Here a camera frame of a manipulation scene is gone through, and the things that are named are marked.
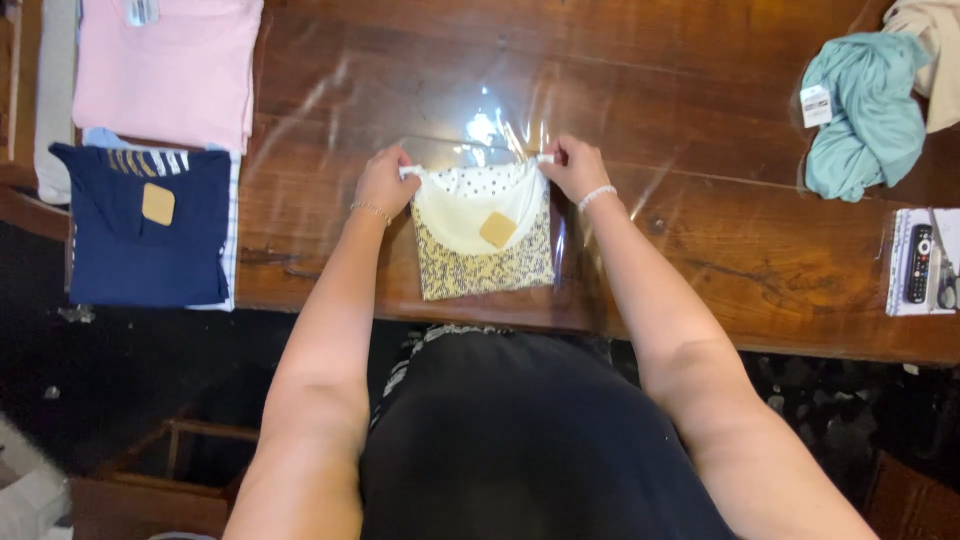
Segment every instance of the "pink shirt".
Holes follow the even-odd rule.
[[[130,0],[84,0],[74,123],[246,152],[263,0],[148,1],[159,19],[136,27]]]

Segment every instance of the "cardboard square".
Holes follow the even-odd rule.
[[[143,217],[160,225],[170,225],[176,203],[173,191],[149,182],[143,185]]]
[[[480,226],[480,236],[498,250],[502,250],[503,246],[507,245],[514,231],[516,231],[514,220],[500,212],[491,213],[487,221]]]

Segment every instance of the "dark floor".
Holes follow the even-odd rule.
[[[69,321],[63,247],[0,223],[0,410],[71,474],[84,474],[186,405],[257,427],[296,315],[95,307]],[[379,395],[410,324],[375,321],[370,386]],[[899,365],[743,354],[757,393],[859,503],[876,449],[960,485],[960,380]],[[629,343],[614,365],[636,381]]]

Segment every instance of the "remote control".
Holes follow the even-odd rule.
[[[906,301],[922,304],[926,301],[926,278],[930,272],[930,251],[933,249],[933,228],[918,225],[913,228],[910,241],[910,268],[907,272]]]

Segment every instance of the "folded garment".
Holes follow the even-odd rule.
[[[223,302],[230,156],[54,144],[70,171],[74,304],[183,307]],[[173,194],[169,225],[144,216],[145,186]]]
[[[162,0],[157,20],[130,4],[84,1],[77,126],[245,152],[263,0]]]
[[[960,0],[899,0],[885,15],[883,32],[916,34],[930,64],[917,71],[913,88],[930,98],[926,132],[960,121]]]
[[[70,173],[47,150],[54,142],[73,142],[73,74],[77,71],[79,0],[45,0],[40,59],[36,74],[34,170],[36,193],[51,205],[70,203]]]
[[[84,130],[84,146],[99,146],[101,148],[129,148],[131,150],[157,150],[165,154],[171,149],[152,148],[149,146],[140,146],[130,144],[126,140],[118,137],[114,132],[107,128],[89,128]],[[207,145],[207,150],[222,150],[214,145]],[[236,150],[230,151],[230,198],[227,220],[227,241],[224,244],[223,255],[220,257],[221,265],[224,267],[224,274],[227,276],[227,285],[229,296],[219,304],[207,304],[202,306],[187,306],[190,309],[219,309],[221,311],[233,311],[233,298],[236,294],[236,266],[237,266],[237,246],[239,237],[237,235],[239,219],[239,186],[240,186],[240,153]]]
[[[928,62],[910,34],[853,34],[824,45],[803,87],[830,92],[833,119],[820,127],[806,158],[808,188],[856,202],[864,188],[894,185],[913,168],[925,133],[910,87]]]
[[[423,300],[553,283],[550,190],[537,163],[400,168],[423,182],[411,205]],[[512,226],[499,230],[502,242],[482,233],[494,214]]]

